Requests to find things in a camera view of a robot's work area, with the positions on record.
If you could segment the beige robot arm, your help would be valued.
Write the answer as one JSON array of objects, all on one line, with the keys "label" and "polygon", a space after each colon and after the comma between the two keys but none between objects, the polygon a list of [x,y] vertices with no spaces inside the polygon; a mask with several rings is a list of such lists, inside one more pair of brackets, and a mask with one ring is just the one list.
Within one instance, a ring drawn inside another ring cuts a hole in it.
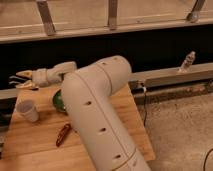
[{"label": "beige robot arm", "polygon": [[151,171],[109,100],[126,86],[131,73],[128,60],[116,55],[82,68],[71,61],[51,69],[20,71],[17,75],[27,81],[17,87],[61,85],[65,110],[96,171]]}]

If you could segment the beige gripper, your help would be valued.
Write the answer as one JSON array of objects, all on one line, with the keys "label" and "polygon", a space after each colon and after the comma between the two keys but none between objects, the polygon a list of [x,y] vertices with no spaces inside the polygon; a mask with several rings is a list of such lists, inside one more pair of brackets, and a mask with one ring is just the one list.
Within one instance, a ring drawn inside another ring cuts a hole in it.
[{"label": "beige gripper", "polygon": [[16,73],[17,76],[26,77],[32,81],[26,81],[24,83],[16,85],[17,89],[35,89],[36,86],[46,87],[48,85],[47,81],[47,70],[45,68],[37,69],[34,72],[32,70],[25,70]]}]

